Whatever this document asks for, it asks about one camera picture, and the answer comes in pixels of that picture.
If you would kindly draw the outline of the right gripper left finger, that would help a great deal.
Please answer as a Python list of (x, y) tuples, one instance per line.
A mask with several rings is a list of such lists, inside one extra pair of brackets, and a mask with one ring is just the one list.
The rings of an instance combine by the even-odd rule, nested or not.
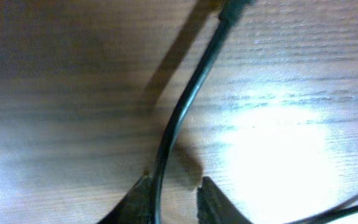
[(152, 179), (143, 175), (119, 201), (113, 210), (98, 224), (147, 224), (151, 223), (150, 190)]

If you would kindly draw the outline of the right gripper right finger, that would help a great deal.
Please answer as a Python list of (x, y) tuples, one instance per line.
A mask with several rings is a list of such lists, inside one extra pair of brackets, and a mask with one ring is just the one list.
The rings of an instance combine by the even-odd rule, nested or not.
[(208, 176), (203, 177), (196, 199), (199, 224), (252, 224)]

